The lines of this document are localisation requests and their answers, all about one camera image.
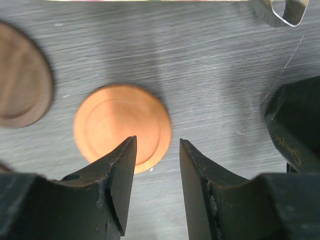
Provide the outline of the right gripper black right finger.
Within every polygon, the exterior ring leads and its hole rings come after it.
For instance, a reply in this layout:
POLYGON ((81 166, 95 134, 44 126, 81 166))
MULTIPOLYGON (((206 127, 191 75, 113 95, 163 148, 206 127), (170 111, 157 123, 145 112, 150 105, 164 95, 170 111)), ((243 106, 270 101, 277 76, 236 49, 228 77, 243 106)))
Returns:
POLYGON ((180 140, 179 161, 191 240, 317 240, 320 176, 241 177, 180 140))

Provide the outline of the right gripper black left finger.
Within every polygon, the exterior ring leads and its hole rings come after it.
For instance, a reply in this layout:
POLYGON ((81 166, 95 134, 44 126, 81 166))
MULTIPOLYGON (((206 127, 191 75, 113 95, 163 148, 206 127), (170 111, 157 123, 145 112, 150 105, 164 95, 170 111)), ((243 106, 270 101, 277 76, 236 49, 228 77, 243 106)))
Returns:
POLYGON ((0 167, 0 237, 3 240, 118 240, 125 235, 137 138, 50 180, 0 167))

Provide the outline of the light wooden coaster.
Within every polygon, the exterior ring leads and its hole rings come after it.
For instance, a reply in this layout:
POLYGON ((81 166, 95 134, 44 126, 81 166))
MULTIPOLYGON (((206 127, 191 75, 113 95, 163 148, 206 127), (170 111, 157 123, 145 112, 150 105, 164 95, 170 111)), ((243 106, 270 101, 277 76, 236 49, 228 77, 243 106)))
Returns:
POLYGON ((126 138, 137 138, 134 172, 153 168, 173 135, 169 112, 149 91, 128 84, 104 86, 79 106, 73 122, 76 145, 89 162, 109 154, 126 138))

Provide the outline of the silver metal tongs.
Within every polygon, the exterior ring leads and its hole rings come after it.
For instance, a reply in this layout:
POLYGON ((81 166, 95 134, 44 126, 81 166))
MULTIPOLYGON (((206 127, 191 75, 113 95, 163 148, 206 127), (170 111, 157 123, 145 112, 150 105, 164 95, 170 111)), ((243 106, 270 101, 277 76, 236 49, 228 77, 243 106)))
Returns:
POLYGON ((305 15, 309 0, 284 0, 284 10, 276 11, 274 0, 250 0, 255 14, 273 28, 297 27, 305 15))

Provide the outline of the floral rectangular tray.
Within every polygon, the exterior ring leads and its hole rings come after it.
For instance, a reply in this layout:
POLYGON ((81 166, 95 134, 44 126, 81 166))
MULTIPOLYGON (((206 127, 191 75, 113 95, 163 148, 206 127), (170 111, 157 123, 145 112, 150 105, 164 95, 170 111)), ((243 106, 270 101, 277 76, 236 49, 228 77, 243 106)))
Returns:
POLYGON ((249 0, 44 0, 46 2, 249 2, 249 0))

